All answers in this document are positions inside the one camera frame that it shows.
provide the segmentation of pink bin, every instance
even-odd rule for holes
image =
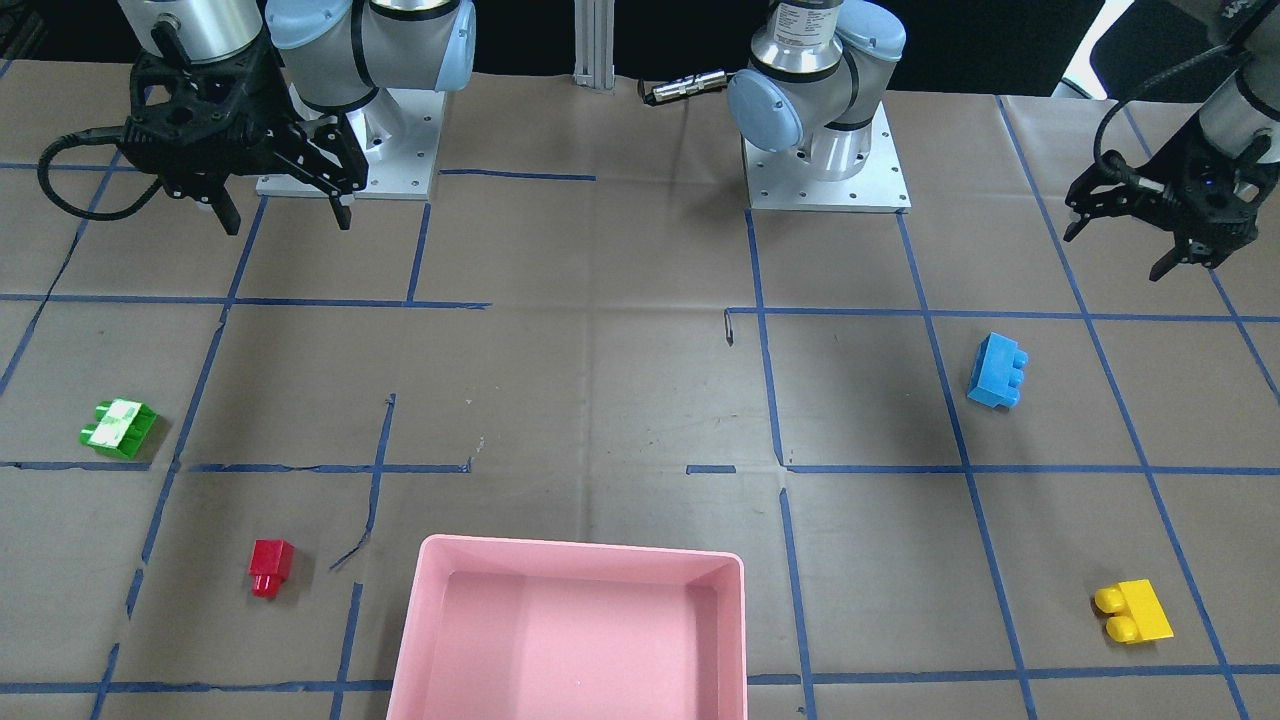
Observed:
[[[388,720],[745,720],[727,552],[431,536]]]

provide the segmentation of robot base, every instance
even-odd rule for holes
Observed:
[[[883,105],[876,109],[872,119],[867,163],[849,179],[817,179],[812,177],[809,163],[795,151],[767,152],[746,140],[742,141],[742,160],[754,210],[899,213],[911,208]]]
[[[444,126],[444,92],[387,90],[403,110],[406,131],[367,152],[369,184],[356,197],[370,200],[429,200],[435,179],[436,150]],[[324,193],[289,176],[261,176],[257,193],[280,197],[324,197]]]

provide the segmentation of black cable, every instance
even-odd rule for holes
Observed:
[[[70,150],[72,147],[116,145],[123,133],[124,128],[122,127],[93,128],[64,135],[49,143],[49,147],[41,152],[40,161],[36,164],[36,179],[40,182],[40,190],[45,192],[45,197],[47,197],[49,201],[56,205],[60,210],[86,220],[120,220],[141,210],[142,206],[151,201],[151,197],[154,197],[164,184],[160,179],[151,183],[151,187],[148,187],[142,196],[133,202],[133,205],[114,213],[95,213],[92,210],[77,208],[67,200],[63,200],[63,196],[58,195],[52,183],[49,182],[49,168],[52,165],[54,158],[56,158],[59,152]]]
[[[1144,79],[1142,83],[1139,83],[1138,87],[1133,90],[1133,92],[1125,96],[1124,100],[1120,100],[1119,102],[1112,105],[1111,109],[1107,110],[1105,115],[1102,115],[1102,122],[1098,123],[1098,132],[1093,136],[1093,163],[1102,170],[1103,174],[1111,178],[1112,182],[1124,183],[1128,186],[1137,186],[1142,176],[1139,176],[1137,170],[1129,167],[1129,164],[1123,161],[1119,156],[1112,155],[1110,158],[1110,160],[1112,160],[1114,164],[1102,161],[1102,136],[1107,131],[1107,124],[1111,123],[1111,119],[1115,118],[1116,114],[1120,113],[1120,110],[1123,110],[1125,105],[1133,102],[1134,100],[1138,100],[1157,85],[1190,68],[1194,68],[1196,65],[1199,65],[1206,60],[1211,60],[1213,58],[1217,58],[1219,55],[1225,55],[1234,50],[1236,50],[1234,45],[1219,45],[1216,47],[1211,47],[1201,53],[1199,55],[1196,55],[1189,60],[1183,60],[1181,63],[1166,70],[1161,70],[1155,76]],[[1240,54],[1242,63],[1247,58],[1248,53]]]

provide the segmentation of lego brick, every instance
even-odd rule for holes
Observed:
[[[146,405],[116,397],[93,409],[97,423],[84,425],[81,445],[86,445],[110,457],[133,460],[142,447],[156,414]]]
[[[1125,580],[1093,594],[1098,610],[1111,615],[1107,634],[1120,643],[1140,643],[1174,637],[1165,609],[1151,580]]]
[[[1029,357],[1018,343],[1002,334],[991,333],[978,346],[978,359],[969,378],[969,398],[988,407],[1018,405],[1023,384],[1023,368]]]

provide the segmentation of label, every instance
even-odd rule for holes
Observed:
[[[129,423],[137,418],[141,407],[141,402],[129,400],[111,401],[111,406],[106,409],[106,415],[102,415],[102,420],[97,424],[88,441],[92,445],[118,447],[120,441],[124,439],[124,430],[129,429]]]
[[[778,5],[773,37],[792,47],[822,47],[836,33],[838,19],[840,8],[810,9],[782,3]]]

